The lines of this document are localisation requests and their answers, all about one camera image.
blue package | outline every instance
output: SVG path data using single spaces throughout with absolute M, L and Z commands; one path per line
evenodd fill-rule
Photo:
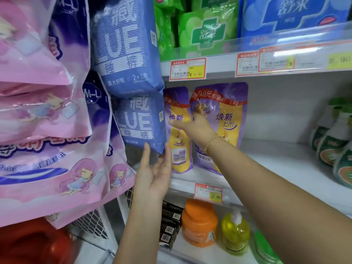
M 153 0 L 108 0 L 91 25 L 94 69 L 119 98 L 162 96 Z
M 346 22 L 352 0 L 244 0 L 241 37 Z
M 125 144 L 144 147 L 147 142 L 159 154 L 164 152 L 166 127 L 162 95 L 113 98 L 112 108 Z

yellow label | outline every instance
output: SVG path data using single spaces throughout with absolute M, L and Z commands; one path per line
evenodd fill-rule
M 291 56 L 287 58 L 287 63 L 286 63 L 286 68 L 287 69 L 292 69 L 295 66 L 295 57 Z
M 219 103 L 219 105 L 220 111 L 216 116 L 216 121 L 219 124 L 217 133 L 236 146 L 242 121 L 242 106 L 231 106 L 224 103 Z M 221 173 L 215 164 L 214 166 L 216 171 Z
M 190 66 L 188 67 L 188 79 L 204 78 L 205 66 Z
M 217 192 L 210 192 L 209 193 L 209 200 L 221 204 L 222 203 L 222 194 L 218 194 Z
M 352 52 L 330 54 L 328 58 L 328 69 L 350 69 L 352 68 Z
M 174 115 L 176 120 L 186 122 L 191 121 L 191 116 L 189 115 L 187 108 L 180 108 L 172 105 L 170 105 L 170 108 L 171 115 Z M 171 149 L 173 170 L 177 173 L 187 171 L 190 166 L 190 138 L 183 130 L 172 127 L 169 145 Z

hand soap bottle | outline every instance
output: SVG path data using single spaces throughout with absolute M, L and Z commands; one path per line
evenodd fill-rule
M 251 234 L 248 223 L 242 218 L 241 211 L 233 208 L 221 222 L 222 242 L 226 251 L 232 255 L 243 255 L 248 247 Z

